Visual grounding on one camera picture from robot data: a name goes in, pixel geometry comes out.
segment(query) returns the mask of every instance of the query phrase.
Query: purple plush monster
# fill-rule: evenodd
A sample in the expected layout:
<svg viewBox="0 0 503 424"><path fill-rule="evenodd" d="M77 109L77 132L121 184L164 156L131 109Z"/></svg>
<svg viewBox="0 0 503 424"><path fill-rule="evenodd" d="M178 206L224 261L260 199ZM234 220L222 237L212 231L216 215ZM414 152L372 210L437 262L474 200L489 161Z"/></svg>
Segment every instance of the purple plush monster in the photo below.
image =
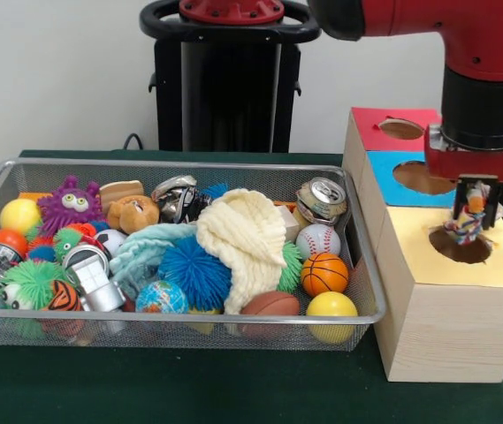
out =
<svg viewBox="0 0 503 424"><path fill-rule="evenodd" d="M65 182L52 193L41 197L37 205L42 211L43 236L52 237L69 223L102 221L102 205L96 195L100 186L90 182L86 191L77 188L78 179L74 175L66 177Z"/></svg>

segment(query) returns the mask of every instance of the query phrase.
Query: red box top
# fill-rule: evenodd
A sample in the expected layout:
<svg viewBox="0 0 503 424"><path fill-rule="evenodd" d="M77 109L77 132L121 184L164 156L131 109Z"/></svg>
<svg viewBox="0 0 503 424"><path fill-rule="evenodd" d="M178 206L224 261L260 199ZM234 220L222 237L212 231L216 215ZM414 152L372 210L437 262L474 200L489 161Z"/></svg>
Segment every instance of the red box top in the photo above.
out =
<svg viewBox="0 0 503 424"><path fill-rule="evenodd" d="M441 122L434 109L351 109L365 150L421 152L423 132Z"/></svg>

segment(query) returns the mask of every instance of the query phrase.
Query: baseball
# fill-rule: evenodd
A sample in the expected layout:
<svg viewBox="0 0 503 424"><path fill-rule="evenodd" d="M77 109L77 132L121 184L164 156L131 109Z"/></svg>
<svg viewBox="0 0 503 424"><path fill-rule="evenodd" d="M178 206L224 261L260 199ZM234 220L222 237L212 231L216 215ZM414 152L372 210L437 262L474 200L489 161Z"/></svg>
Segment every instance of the baseball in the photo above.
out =
<svg viewBox="0 0 503 424"><path fill-rule="evenodd" d="M341 250L338 233L332 227L314 223L298 234L296 246L306 261L313 254L337 254Z"/></svg>

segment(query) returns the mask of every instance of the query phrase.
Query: wire mesh basket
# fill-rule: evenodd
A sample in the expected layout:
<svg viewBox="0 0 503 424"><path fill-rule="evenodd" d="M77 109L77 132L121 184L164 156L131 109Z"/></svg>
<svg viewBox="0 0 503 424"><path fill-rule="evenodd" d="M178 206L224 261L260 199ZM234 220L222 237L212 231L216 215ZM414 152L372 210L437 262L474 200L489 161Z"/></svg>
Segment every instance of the wire mesh basket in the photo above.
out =
<svg viewBox="0 0 503 424"><path fill-rule="evenodd" d="M351 178L329 166L160 163L63 159L15 159L0 164L0 212L21 192L46 193L69 174L85 185L140 180L146 191L168 178L190 174L198 186L226 182L258 190L276 201L295 201L301 184L325 177L347 193L348 211L335 229L350 269L345 294L357 317L303 315L310 297L299 287L301 315L138 314L0 309L0 345L226 348L352 351L371 323L385 313L385 297ZM238 335L245 327L245 334Z"/></svg>

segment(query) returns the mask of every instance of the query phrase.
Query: green tablecloth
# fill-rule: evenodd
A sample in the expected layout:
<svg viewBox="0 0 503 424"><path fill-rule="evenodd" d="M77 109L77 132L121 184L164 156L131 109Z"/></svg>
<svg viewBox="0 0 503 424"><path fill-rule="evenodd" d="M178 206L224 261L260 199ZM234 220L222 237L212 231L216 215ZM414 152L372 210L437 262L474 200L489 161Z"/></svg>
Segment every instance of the green tablecloth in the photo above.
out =
<svg viewBox="0 0 503 424"><path fill-rule="evenodd" d="M341 162L338 155L22 155ZM0 422L503 424L503 383L388 383L372 330L351 353L0 346Z"/></svg>

